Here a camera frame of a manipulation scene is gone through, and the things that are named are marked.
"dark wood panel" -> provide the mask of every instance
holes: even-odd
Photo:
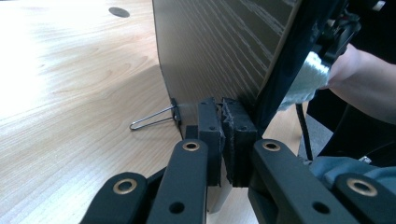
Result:
[[[197,123],[195,105],[207,97],[239,100],[253,114],[281,38],[293,24],[296,2],[154,0],[161,69],[169,96],[177,100],[183,133]]]

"black plastic arm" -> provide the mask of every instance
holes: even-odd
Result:
[[[260,223],[358,223],[288,147],[260,140],[248,197]]]

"light wood tabletop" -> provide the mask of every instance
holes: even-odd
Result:
[[[79,223],[111,176],[166,166],[172,121],[129,130],[170,104],[150,0],[0,1],[0,29],[0,223]],[[293,108],[265,136],[296,152]],[[257,222],[247,190],[207,222]]]

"screw hole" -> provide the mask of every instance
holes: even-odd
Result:
[[[346,184],[352,190],[364,196],[375,197],[378,194],[378,191],[373,185],[360,179],[349,178]]]
[[[137,182],[134,179],[122,179],[114,185],[113,190],[117,194],[127,194],[132,192],[136,186]]]
[[[312,204],[312,207],[314,207],[314,209],[321,214],[329,214],[330,213],[330,208],[324,203],[314,202]]]
[[[184,204],[183,203],[172,203],[169,206],[169,211],[173,214],[180,214],[184,211]]]
[[[189,142],[183,145],[183,148],[188,151],[195,151],[199,148],[199,144],[194,142]]]
[[[128,190],[132,187],[132,183],[131,182],[122,182],[119,184],[119,190],[121,191],[125,191]]]
[[[269,142],[269,143],[264,143],[262,145],[265,149],[270,150],[270,151],[279,151],[280,150],[280,146],[278,144]]]

